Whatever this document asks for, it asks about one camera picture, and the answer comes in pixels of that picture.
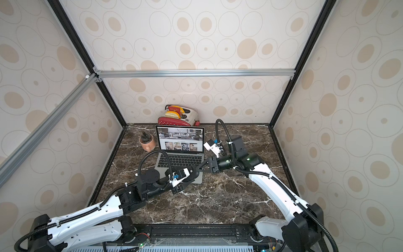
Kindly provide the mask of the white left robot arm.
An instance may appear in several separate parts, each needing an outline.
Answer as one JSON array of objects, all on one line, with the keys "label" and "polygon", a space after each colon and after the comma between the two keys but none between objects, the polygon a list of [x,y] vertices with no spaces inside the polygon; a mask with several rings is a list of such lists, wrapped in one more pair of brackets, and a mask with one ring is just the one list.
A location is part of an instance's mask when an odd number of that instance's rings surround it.
[{"label": "white left robot arm", "polygon": [[[165,177],[154,169],[142,171],[146,160],[160,154],[166,157]],[[134,228],[130,213],[144,207],[150,198],[165,192],[183,191],[196,180],[208,164],[175,166],[168,153],[154,150],[139,163],[135,181],[111,191],[106,198],[90,207],[60,217],[44,214],[34,220],[31,231],[14,245],[17,252],[71,252],[98,243],[131,241]]]}]

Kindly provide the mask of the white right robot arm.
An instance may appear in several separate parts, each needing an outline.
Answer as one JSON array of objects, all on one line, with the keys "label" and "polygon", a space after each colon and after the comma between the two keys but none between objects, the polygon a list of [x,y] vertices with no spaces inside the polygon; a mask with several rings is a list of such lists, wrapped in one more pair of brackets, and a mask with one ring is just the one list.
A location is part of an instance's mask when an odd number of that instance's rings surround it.
[{"label": "white right robot arm", "polygon": [[285,221],[262,217],[254,226],[262,237],[273,237],[283,242],[293,252],[310,252],[312,246],[327,237],[333,251],[339,251],[330,231],[325,227],[323,211],[317,204],[309,204],[292,192],[255,153],[248,153],[242,137],[231,136],[225,123],[217,119],[215,125],[222,125],[228,139],[226,152],[219,139],[204,144],[214,156],[196,167],[203,173],[220,173],[233,169],[257,184],[275,203]]}]

